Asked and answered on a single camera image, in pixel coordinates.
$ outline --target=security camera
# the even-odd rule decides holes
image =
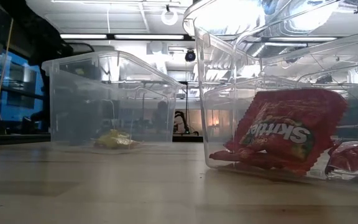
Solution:
[[[187,62],[194,62],[194,60],[196,60],[196,54],[194,53],[194,50],[187,50],[185,60]]]

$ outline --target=tabletop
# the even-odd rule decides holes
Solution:
[[[206,167],[202,143],[0,146],[0,223],[355,223],[358,192]]]

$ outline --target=plastic container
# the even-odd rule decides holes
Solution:
[[[209,167],[237,169],[209,155],[225,150],[223,144],[236,133],[258,91],[336,91],[348,108],[332,138],[358,140],[358,1],[205,0],[189,7],[183,27],[196,38]],[[339,185],[358,182],[358,172],[326,175],[329,158],[327,149],[303,177],[279,169],[241,172]]]
[[[42,69],[50,77],[52,142],[89,146],[111,135],[136,144],[113,139],[107,148],[132,148],[172,141],[182,85],[137,57],[120,51],[89,53],[44,62]]]

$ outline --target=red candy bag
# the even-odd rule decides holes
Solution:
[[[325,89],[260,91],[224,145],[228,151],[210,158],[226,160],[226,153],[230,161],[305,174],[333,146],[346,106],[341,95]]]
[[[331,158],[327,163],[326,175],[334,169],[358,172],[358,141],[344,142],[329,152]]]

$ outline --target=wooden table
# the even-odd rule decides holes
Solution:
[[[202,144],[0,146],[0,223],[358,223],[358,192],[204,164]]]

